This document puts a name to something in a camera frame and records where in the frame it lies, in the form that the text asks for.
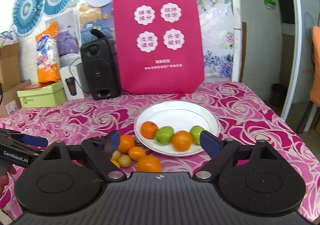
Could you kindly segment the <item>person's left hand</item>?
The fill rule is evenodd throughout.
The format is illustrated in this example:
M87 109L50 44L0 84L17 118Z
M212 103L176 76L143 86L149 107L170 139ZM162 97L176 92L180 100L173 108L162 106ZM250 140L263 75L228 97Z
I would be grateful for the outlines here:
M5 187L9 184L8 174L15 175L16 172L17 172L16 169L13 166L11 166L9 168L9 170L5 173L5 175L0 177L0 196L3 195L3 191L4 191Z

